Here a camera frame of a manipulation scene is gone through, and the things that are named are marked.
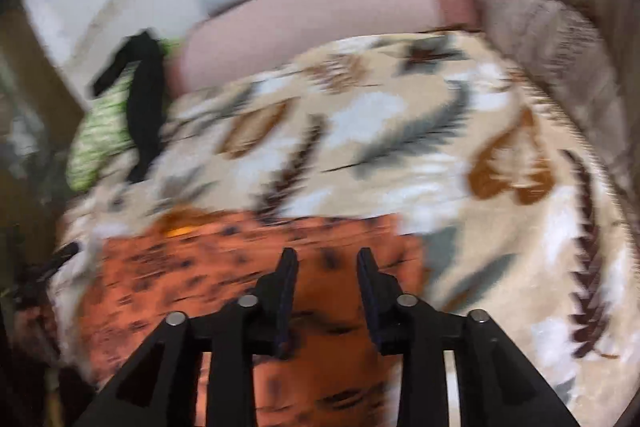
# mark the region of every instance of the leaf print blanket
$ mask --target leaf print blanket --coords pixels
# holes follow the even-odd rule
[[[613,425],[637,390],[638,267],[615,192],[569,119],[482,35],[330,42],[182,97],[163,132],[146,181],[124,183],[123,153],[67,213],[65,240],[86,247],[50,298],[63,356],[87,375],[78,304],[104,238],[186,204],[264,226],[396,214],[428,252],[422,298],[489,311],[581,425]]]

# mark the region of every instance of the dark brown fern print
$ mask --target dark brown fern print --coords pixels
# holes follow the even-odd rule
[[[587,171],[582,160],[573,152],[563,150],[562,153],[572,163],[574,175],[578,178],[578,200],[582,216],[582,235],[575,239],[580,253],[577,256],[580,269],[572,272],[580,291],[572,293],[578,306],[578,312],[570,315],[570,319],[577,325],[572,335],[574,342],[580,344],[574,352],[576,359],[582,359],[591,351],[603,358],[615,358],[615,355],[605,355],[596,349],[596,344],[609,326],[607,303],[602,299],[602,254],[600,252],[600,226],[593,204],[591,189],[591,174]]]
[[[291,155],[285,168],[279,172],[266,192],[261,195],[255,209],[257,219],[264,223],[270,223],[276,219],[285,201],[300,189],[300,179],[305,173],[309,159],[317,148],[325,129],[324,116],[311,116],[311,127],[302,146]]]

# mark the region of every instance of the floral patterned blanket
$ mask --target floral patterned blanket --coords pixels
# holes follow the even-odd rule
[[[164,132],[145,182],[124,184],[124,153],[68,213],[66,240],[86,245],[50,287],[68,362],[86,365],[77,308],[100,240],[177,204],[267,223],[398,214],[428,245],[422,297],[489,311],[581,425],[613,425],[636,392],[638,267],[616,196],[568,118],[482,36],[331,42],[183,97]]]

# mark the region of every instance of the brown leaf print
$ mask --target brown leaf print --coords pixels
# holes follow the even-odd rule
[[[237,116],[233,127],[219,147],[218,154],[228,153],[235,159],[256,148],[281,121],[285,120],[297,100],[288,98]]]
[[[338,94],[360,84],[367,75],[367,68],[359,55],[334,54],[317,66],[305,68],[303,72],[322,90]]]
[[[578,306],[578,312],[569,317],[578,326],[572,338],[574,342],[580,344],[573,356],[576,359],[582,359],[594,351],[604,359],[616,359],[617,355],[601,353],[595,347],[609,326],[609,314],[607,314],[607,303],[602,299],[600,286],[602,280],[600,226],[593,204],[591,175],[575,153],[567,150],[562,152],[571,162],[574,175],[578,178],[578,190],[580,190],[578,201],[582,215],[582,235],[575,239],[580,250],[577,256],[580,269],[572,272],[574,279],[580,286],[579,292],[572,293]]]
[[[300,149],[291,155],[285,168],[277,174],[258,200],[255,214],[260,221],[270,222],[276,219],[287,198],[299,190],[300,179],[326,128],[324,116],[312,116],[311,123]]]
[[[551,192],[556,179],[538,141],[538,124],[530,107],[523,108],[516,125],[481,151],[468,182],[479,200],[513,189],[519,204],[534,204]]]

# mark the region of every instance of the orange cloth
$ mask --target orange cloth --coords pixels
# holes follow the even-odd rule
[[[395,275],[405,291],[418,293],[419,238],[396,235],[394,216],[311,217],[263,225],[251,213],[235,212],[210,214],[194,226],[169,222],[142,237],[105,244],[101,275],[84,299],[79,320],[99,383],[111,378],[168,312],[194,317],[217,311],[272,271],[282,249],[292,247],[300,261],[292,343],[287,360],[255,359],[258,424],[380,423],[394,359],[383,359],[369,340],[356,254],[370,247],[384,271]],[[196,425],[204,425],[206,378],[203,371]]]

